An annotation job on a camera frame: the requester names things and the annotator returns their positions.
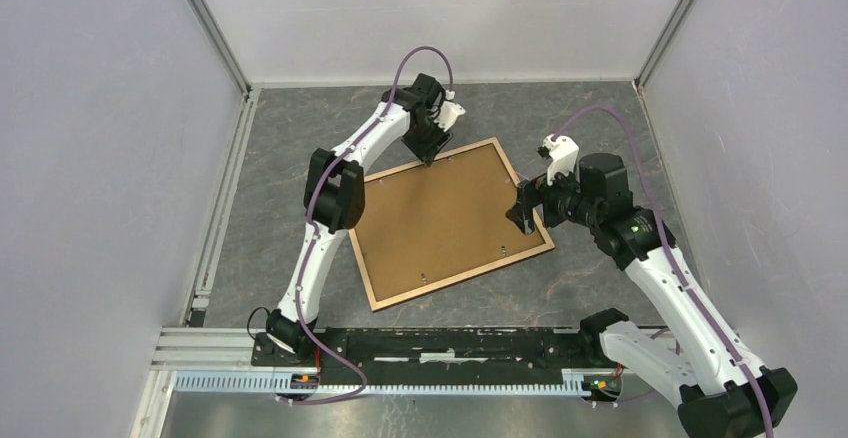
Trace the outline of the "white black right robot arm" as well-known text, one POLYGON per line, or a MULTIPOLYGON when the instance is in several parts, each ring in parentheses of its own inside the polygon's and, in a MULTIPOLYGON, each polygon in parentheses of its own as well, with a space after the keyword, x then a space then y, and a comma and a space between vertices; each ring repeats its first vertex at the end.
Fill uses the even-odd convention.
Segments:
POLYGON ((722 318, 693 278, 675 238, 654 211, 637 206, 621 157, 595 153, 521 181, 507 218, 528 234, 565 222, 590 231, 598 249, 649 298, 681 351, 645 337, 617 309, 580 323, 577 350, 591 366, 631 370, 676 410, 690 437, 771 437, 798 385, 771 369, 722 318))

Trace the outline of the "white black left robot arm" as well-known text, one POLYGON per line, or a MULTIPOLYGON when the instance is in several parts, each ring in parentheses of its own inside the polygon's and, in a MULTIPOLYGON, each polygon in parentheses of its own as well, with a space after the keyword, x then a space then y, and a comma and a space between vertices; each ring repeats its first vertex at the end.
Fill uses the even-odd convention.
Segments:
POLYGON ((452 85, 419 74, 383 93, 372 115, 346 140, 310 157, 304 189, 305 237, 290 284, 270 312, 266 332, 278 355, 302 365, 313 355, 320 296, 341 242, 365 211, 365 174, 387 148, 403 143, 425 165, 452 139, 465 112, 452 85))

